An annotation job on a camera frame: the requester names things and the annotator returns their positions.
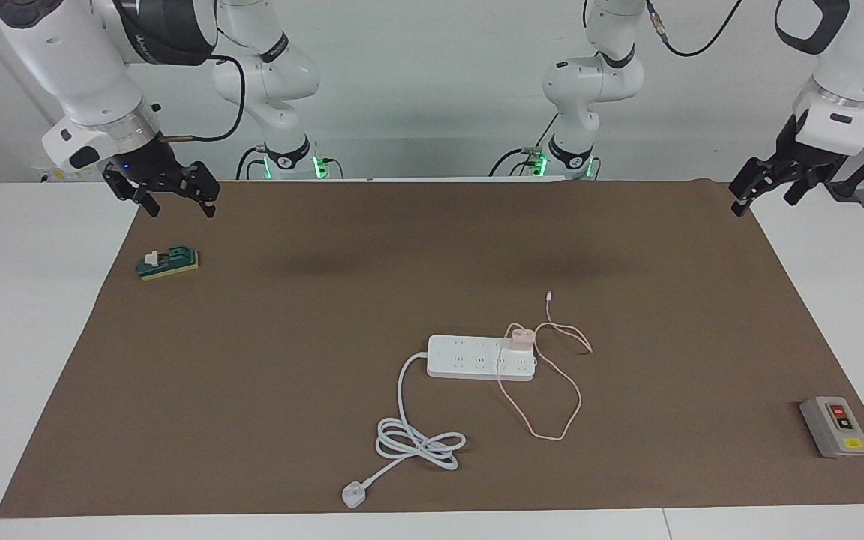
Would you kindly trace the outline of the pink charger adapter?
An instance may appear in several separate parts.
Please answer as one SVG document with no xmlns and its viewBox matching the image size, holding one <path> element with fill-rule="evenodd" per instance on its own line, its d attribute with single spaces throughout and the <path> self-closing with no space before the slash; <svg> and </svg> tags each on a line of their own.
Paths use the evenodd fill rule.
<svg viewBox="0 0 864 540">
<path fill-rule="evenodd" d="M 536 342 L 536 331 L 525 328 L 519 322 L 511 322 L 503 335 L 503 339 L 503 348 L 510 351 L 531 353 Z"/>
</svg>

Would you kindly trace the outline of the white power strip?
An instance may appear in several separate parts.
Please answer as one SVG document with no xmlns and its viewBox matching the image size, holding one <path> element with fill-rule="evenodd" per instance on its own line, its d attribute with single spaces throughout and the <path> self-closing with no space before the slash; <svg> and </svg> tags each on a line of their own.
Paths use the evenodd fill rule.
<svg viewBox="0 0 864 540">
<path fill-rule="evenodd" d="M 433 334 L 426 371 L 432 377 L 494 382 L 530 382 L 537 369 L 534 349 L 508 337 Z"/>
</svg>

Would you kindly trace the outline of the brown table mat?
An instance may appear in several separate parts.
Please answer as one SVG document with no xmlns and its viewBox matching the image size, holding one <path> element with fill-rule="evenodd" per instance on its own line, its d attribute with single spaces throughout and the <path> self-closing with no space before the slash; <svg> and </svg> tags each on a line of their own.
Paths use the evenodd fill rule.
<svg viewBox="0 0 864 540">
<path fill-rule="evenodd" d="M 710 180 L 230 182 L 207 219 L 137 213 L 0 518 L 342 512 L 430 335 L 555 331 L 530 382 L 404 380 L 409 420 L 466 434 L 364 512 L 853 505 L 864 455 L 818 451 L 800 404 L 864 406 L 781 261 Z M 143 281 L 179 244 L 199 268 Z"/>
</svg>

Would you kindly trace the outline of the green knife switch block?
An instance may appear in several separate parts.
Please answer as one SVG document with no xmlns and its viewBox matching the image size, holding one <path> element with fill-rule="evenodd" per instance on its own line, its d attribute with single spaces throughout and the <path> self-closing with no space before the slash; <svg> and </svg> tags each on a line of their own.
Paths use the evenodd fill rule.
<svg viewBox="0 0 864 540">
<path fill-rule="evenodd" d="M 161 279 L 200 267 L 199 251 L 185 244 L 152 250 L 137 261 L 135 272 L 142 281 Z"/>
</svg>

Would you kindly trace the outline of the grey on-off switch box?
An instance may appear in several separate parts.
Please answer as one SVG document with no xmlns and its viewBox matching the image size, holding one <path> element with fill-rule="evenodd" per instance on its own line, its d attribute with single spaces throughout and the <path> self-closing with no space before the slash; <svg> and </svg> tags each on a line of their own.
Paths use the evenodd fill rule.
<svg viewBox="0 0 864 540">
<path fill-rule="evenodd" d="M 799 410 L 824 458 L 864 455 L 864 431 L 844 397 L 810 397 L 799 404 Z"/>
</svg>

